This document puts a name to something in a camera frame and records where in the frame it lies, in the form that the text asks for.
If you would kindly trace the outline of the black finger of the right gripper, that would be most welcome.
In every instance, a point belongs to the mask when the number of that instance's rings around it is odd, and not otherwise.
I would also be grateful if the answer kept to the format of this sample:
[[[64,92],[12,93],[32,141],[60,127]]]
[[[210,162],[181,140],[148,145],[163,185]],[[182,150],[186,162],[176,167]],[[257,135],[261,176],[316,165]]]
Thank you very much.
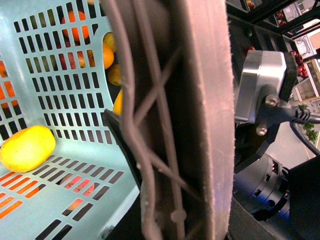
[[[136,159],[124,140],[123,134],[120,129],[120,116],[111,110],[105,109],[102,114],[102,122],[109,127],[116,143],[121,149],[126,162],[129,166],[131,174],[136,182],[136,185],[140,188],[142,184],[142,176],[140,170],[137,168]]]

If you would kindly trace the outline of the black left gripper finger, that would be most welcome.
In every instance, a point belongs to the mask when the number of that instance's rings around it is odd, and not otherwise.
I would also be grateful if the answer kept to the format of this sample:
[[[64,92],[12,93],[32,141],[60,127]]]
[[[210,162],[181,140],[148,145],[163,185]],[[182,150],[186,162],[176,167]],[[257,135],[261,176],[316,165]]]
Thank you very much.
[[[320,158],[289,170],[289,223],[305,240],[320,238]]]

